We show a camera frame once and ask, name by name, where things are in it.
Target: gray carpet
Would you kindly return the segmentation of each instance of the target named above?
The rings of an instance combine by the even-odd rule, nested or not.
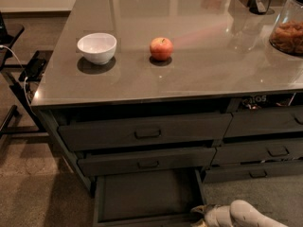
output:
[[[26,31],[13,47],[22,62],[40,49],[53,49],[65,17],[13,18]],[[0,77],[0,119],[18,101]],[[19,125],[32,124],[19,105]],[[303,222],[303,176],[209,183],[204,185],[208,203],[249,201],[260,212],[288,226]],[[92,226],[94,200],[69,169],[47,137],[5,136],[0,139],[0,227]]]

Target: apple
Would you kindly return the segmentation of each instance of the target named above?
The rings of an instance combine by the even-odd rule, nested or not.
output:
[[[158,37],[151,41],[151,56],[157,61],[166,61],[173,50],[172,42],[168,38]]]

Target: stainless steel countertop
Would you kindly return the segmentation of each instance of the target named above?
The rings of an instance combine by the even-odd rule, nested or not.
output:
[[[34,108],[303,90],[303,59],[272,48],[279,8],[255,15],[238,0],[77,0],[47,66]],[[115,59],[93,65],[77,41],[117,37]],[[150,41],[172,40],[171,63],[150,62]]]

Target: jar with food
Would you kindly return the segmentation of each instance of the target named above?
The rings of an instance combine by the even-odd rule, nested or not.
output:
[[[287,0],[269,38],[276,49],[303,56],[303,0]]]

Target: kitchen island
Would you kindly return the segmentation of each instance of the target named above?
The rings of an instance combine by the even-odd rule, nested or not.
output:
[[[188,226],[203,182],[303,173],[303,59],[269,44],[278,13],[76,1],[32,109],[95,196],[96,226]],[[117,38],[106,65],[77,50],[94,32]],[[174,44],[164,63],[149,51],[159,36]]]

